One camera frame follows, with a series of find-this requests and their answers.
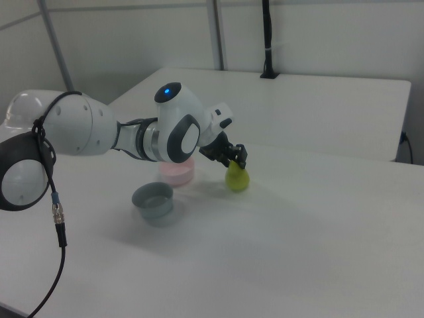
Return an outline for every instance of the white table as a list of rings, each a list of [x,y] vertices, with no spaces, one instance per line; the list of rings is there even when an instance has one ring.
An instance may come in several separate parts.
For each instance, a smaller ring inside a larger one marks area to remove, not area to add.
[[[174,212],[151,223],[131,195],[157,180],[158,163],[114,151],[59,156],[69,246],[38,316],[424,315],[421,166],[246,147],[246,191],[229,191],[224,167],[196,152],[195,179],[175,190]],[[0,220],[0,302],[29,313],[60,258],[50,200]]]
[[[125,116],[156,117],[154,94],[171,81],[186,84],[204,106],[227,103],[228,132],[253,142],[365,159],[395,159],[411,84],[324,76],[161,69],[114,101]]]

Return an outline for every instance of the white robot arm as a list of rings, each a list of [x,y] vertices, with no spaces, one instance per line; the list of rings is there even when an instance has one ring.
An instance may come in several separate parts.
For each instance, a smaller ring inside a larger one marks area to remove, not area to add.
[[[18,211],[38,202],[48,188],[35,142],[34,121],[42,116],[61,92],[28,90],[9,105],[0,126],[0,209]],[[204,109],[200,100],[181,83],[161,87],[154,100],[158,118],[121,124],[112,110],[82,94],[67,95],[44,119],[47,164],[52,171],[60,154],[99,155],[123,150],[139,160],[184,162],[200,153],[228,167],[234,160],[245,167],[246,150],[228,142],[223,129],[233,114],[225,103]]]

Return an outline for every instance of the pink bowl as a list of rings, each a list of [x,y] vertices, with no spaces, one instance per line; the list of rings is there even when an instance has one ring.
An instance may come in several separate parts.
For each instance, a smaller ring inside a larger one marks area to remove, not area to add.
[[[194,159],[190,157],[181,164],[161,162],[159,172],[162,179],[171,186],[186,184],[194,176]]]

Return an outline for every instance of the black cable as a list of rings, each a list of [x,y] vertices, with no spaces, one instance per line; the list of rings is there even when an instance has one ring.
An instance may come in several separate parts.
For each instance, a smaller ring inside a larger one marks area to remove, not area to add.
[[[44,306],[44,304],[48,301],[48,299],[50,298],[50,296],[52,295],[54,289],[56,288],[56,285],[59,282],[60,276],[62,275],[62,271],[64,269],[64,264],[65,264],[65,254],[66,254],[66,248],[65,246],[62,247],[62,257],[60,259],[60,265],[59,265],[59,271],[56,275],[56,278],[54,279],[53,285],[50,288],[50,290],[48,291],[46,297],[44,297],[44,299],[41,301],[40,305],[38,305],[38,307],[28,316],[28,318],[33,318],[42,308],[42,306]]]
[[[52,287],[48,291],[46,297],[44,297],[44,299],[41,301],[40,305],[38,305],[38,307],[28,316],[28,318],[33,318],[40,311],[40,309],[44,306],[44,304],[48,301],[48,299],[52,295],[54,289],[56,288],[56,285],[59,282],[60,276],[62,275],[62,271],[64,269],[64,264],[65,264],[65,254],[66,254],[67,242],[66,242],[66,233],[65,233],[65,222],[64,222],[64,218],[63,218],[63,209],[62,209],[62,205],[60,204],[60,201],[59,201],[59,195],[56,191],[56,186],[54,185],[54,182],[53,182],[52,172],[50,171],[50,169],[48,168],[48,166],[46,164],[46,159],[45,159],[43,151],[42,151],[42,145],[44,143],[46,143],[48,145],[50,153],[53,155],[53,163],[55,163],[56,153],[53,149],[52,144],[47,139],[45,139],[46,131],[44,130],[43,124],[44,124],[44,121],[47,118],[47,115],[52,110],[52,108],[55,106],[55,104],[57,104],[57,102],[59,102],[59,100],[61,100],[62,98],[69,96],[69,95],[82,95],[82,93],[80,93],[78,91],[67,91],[67,92],[62,93],[59,96],[57,96],[49,104],[49,106],[47,107],[44,114],[39,119],[35,120],[34,126],[32,127],[33,133],[36,134],[38,152],[40,153],[40,161],[41,161],[41,164],[44,167],[44,170],[46,171],[48,183],[50,184],[50,187],[52,188],[54,220],[55,220],[56,232],[58,234],[59,247],[62,248],[62,257],[60,259],[59,270],[58,270],[58,273],[56,274],[56,278],[54,279]]]
[[[120,124],[121,127],[125,127],[125,126],[134,126],[134,125],[138,125],[141,124],[144,121],[144,119],[134,119],[132,121],[129,121],[127,123],[124,124]]]
[[[271,21],[271,14],[270,14],[270,39],[272,41],[272,21]],[[265,73],[265,70],[266,70],[266,58],[265,58],[265,62],[264,62],[264,73]]]
[[[38,152],[40,153],[41,164],[44,166],[44,170],[46,171],[48,183],[50,184],[50,187],[52,188],[52,192],[56,192],[56,186],[54,185],[54,182],[53,182],[52,172],[48,169],[48,166],[46,165],[46,160],[45,160],[44,155],[42,153],[42,145],[46,141],[44,139],[46,137],[46,131],[43,128],[43,124],[44,124],[44,121],[47,118],[47,115],[52,110],[52,108],[55,106],[55,104],[57,104],[57,102],[59,102],[59,100],[61,100],[62,98],[69,96],[69,95],[82,95],[82,93],[79,92],[79,91],[66,91],[65,93],[62,93],[59,96],[57,96],[49,104],[49,106],[47,107],[44,114],[39,119],[35,120],[34,126],[32,128],[32,131],[37,134],[37,145],[38,145]],[[49,147],[50,147],[51,151],[53,152],[54,157],[56,157],[56,153],[54,152],[52,145],[49,142],[47,142],[47,143],[49,144]]]
[[[405,135],[405,141],[408,143],[409,156],[411,157],[411,164],[413,164],[412,146],[407,135]]]

